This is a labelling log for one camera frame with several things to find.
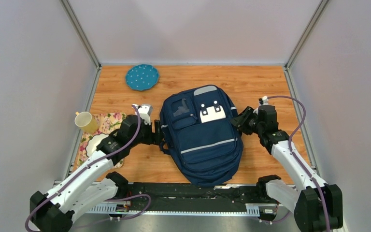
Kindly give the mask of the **navy blue backpack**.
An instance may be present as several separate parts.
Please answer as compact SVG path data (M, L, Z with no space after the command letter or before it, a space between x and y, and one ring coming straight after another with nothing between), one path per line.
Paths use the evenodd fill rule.
M237 115L230 97L215 85L173 94L159 114L160 149L191 184L223 184L236 174L243 154L242 135L230 122Z

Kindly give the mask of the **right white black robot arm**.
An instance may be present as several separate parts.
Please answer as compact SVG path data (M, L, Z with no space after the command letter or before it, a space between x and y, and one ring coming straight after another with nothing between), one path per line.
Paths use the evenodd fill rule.
M329 232L343 227L341 189L328 184L302 158L289 135L279 129L273 105L261 105L255 110L246 107L230 122L246 135L256 134L294 182L291 187L275 175L260 178L256 196L261 202L275 199L284 205L302 232Z

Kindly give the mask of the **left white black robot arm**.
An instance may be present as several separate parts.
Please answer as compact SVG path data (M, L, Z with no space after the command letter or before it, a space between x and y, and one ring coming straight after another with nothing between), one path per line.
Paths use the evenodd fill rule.
M40 232L68 232L77 219L101 202L151 199L145 193L129 196L128 180L109 170L133 147L161 144L160 128L159 120L151 122L148 114L136 113L109 134L95 135L88 143L92 155L79 168L46 193L37 191L31 196L25 229L30 232L32 223Z

